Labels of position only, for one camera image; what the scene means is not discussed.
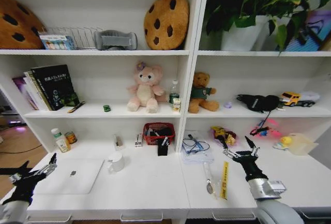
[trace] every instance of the yellow strip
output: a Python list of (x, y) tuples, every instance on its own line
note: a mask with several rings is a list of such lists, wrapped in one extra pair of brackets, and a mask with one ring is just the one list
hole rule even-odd
[(229, 163), (224, 161), (220, 197), (227, 200)]

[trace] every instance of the pink teddy bear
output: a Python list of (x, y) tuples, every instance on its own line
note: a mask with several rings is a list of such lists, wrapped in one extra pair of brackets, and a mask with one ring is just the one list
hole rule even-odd
[(157, 112), (158, 103), (155, 98), (164, 94), (164, 89), (159, 86), (162, 76), (162, 68), (159, 65), (147, 67), (144, 62), (137, 64), (134, 72), (134, 80), (137, 84), (128, 88), (135, 94), (127, 104), (129, 111), (137, 111), (139, 106), (143, 106), (148, 113)]

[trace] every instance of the cookie pillow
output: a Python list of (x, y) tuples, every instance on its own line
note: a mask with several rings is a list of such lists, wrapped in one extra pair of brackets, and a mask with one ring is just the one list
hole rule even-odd
[(0, 49), (42, 49), (43, 25), (16, 0), (0, 0)]
[(153, 50), (172, 50), (184, 41), (189, 21), (187, 0), (156, 0), (144, 19), (145, 38)]

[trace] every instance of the white cup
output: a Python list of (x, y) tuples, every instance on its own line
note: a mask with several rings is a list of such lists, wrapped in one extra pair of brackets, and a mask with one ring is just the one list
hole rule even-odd
[(124, 157), (120, 152), (114, 152), (108, 158), (108, 162), (110, 162), (110, 166), (108, 167), (108, 171), (120, 171), (124, 168)]

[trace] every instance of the toy truck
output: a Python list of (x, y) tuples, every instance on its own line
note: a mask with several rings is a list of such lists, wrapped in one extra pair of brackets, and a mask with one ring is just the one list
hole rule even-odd
[(320, 99), (320, 95), (315, 92), (284, 92), (280, 96), (280, 101), (284, 106), (311, 107)]

